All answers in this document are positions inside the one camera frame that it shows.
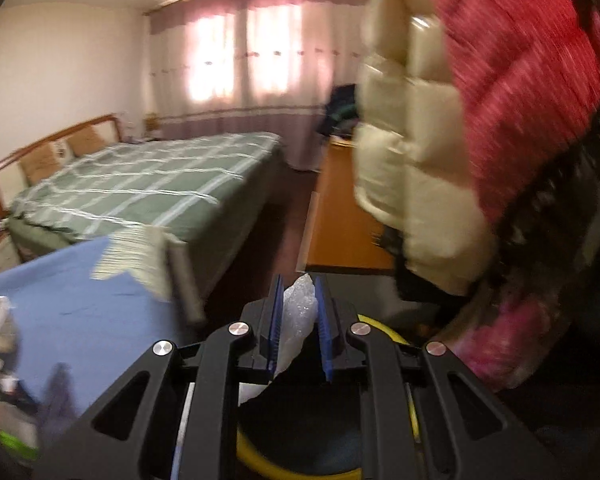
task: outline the metal bolt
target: metal bolt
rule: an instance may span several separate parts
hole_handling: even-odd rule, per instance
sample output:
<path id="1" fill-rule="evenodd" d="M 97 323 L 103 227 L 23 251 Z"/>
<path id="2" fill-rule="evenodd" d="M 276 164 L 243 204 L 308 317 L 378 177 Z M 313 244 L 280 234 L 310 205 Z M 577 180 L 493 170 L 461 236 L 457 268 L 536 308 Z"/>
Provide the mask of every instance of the metal bolt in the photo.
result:
<path id="1" fill-rule="evenodd" d="M 169 341 L 158 341 L 154 345 L 154 354 L 156 355 L 167 355 L 173 350 L 173 345 Z"/>
<path id="2" fill-rule="evenodd" d="M 431 341 L 430 343 L 427 343 L 427 352 L 436 357 L 440 357 L 446 352 L 446 346 L 440 341 Z"/>
<path id="3" fill-rule="evenodd" d="M 233 323 L 229 327 L 229 332 L 231 332 L 232 335 L 244 335 L 248 331 L 249 331 L 249 325 L 247 325 L 246 323 L 243 323 L 241 321 Z"/>
<path id="4" fill-rule="evenodd" d="M 368 335 L 371 332 L 371 327 L 366 323 L 354 323 L 351 325 L 351 331 L 355 335 Z"/>

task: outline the wooden headboard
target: wooden headboard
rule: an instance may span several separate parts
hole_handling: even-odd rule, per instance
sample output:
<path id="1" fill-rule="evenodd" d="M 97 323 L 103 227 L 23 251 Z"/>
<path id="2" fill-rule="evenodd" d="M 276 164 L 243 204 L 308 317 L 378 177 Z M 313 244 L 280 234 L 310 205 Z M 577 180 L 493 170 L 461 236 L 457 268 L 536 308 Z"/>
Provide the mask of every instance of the wooden headboard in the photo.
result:
<path id="1" fill-rule="evenodd" d="M 16 195 L 29 187 L 27 177 L 24 175 L 24 172 L 20 167 L 20 158 L 24 155 L 27 155 L 27 153 L 31 152 L 32 150 L 42 146 L 43 144 L 48 142 L 56 143 L 58 141 L 62 141 L 64 137 L 69 136 L 87 126 L 93 126 L 97 133 L 108 144 L 113 144 L 122 140 L 120 122 L 115 115 L 109 114 L 85 121 L 80 124 L 75 124 L 74 126 L 66 128 L 65 130 L 37 140 L 29 146 L 24 146 L 24 148 L 16 150 L 15 152 L 11 153 L 11 155 L 0 161 L 0 218 L 5 218 L 7 216 L 11 201 L 16 197 Z M 67 144 L 65 144 L 64 148 L 66 152 L 70 154 L 71 150 Z"/>

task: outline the orange wooden tabletop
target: orange wooden tabletop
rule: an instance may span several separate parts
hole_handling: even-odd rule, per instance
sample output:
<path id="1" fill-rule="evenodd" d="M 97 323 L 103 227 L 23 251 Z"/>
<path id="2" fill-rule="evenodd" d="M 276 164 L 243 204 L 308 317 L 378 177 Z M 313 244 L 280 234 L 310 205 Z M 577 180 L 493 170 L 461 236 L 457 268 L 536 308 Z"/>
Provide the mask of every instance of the orange wooden tabletop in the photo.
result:
<path id="1" fill-rule="evenodd" d="M 392 274 L 394 261 L 374 244 L 382 225 L 353 195 L 353 147 L 332 139 L 324 158 L 305 232 L 305 270 Z"/>

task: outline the white wall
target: white wall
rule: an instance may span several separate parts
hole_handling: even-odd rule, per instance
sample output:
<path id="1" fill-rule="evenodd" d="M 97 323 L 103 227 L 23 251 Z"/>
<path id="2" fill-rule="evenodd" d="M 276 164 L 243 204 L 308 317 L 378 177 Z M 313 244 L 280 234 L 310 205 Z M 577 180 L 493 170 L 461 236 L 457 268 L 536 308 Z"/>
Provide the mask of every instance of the white wall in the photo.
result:
<path id="1" fill-rule="evenodd" d="M 75 123 L 139 124 L 142 15 L 80 4 L 0 10 L 0 159 Z"/>

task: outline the blue surface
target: blue surface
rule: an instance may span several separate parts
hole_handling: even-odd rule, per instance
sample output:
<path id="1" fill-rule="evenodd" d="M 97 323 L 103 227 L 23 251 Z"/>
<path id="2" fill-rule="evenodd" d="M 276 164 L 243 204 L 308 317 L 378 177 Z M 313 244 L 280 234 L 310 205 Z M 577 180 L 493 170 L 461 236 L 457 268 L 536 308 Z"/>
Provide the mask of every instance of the blue surface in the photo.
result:
<path id="1" fill-rule="evenodd" d="M 174 305 L 131 275 L 90 278 L 108 242 L 80 243 L 0 274 L 0 296 L 11 300 L 20 330 L 17 376 L 40 400 L 52 369 L 67 364 L 78 413 L 155 341 L 193 342 Z"/>

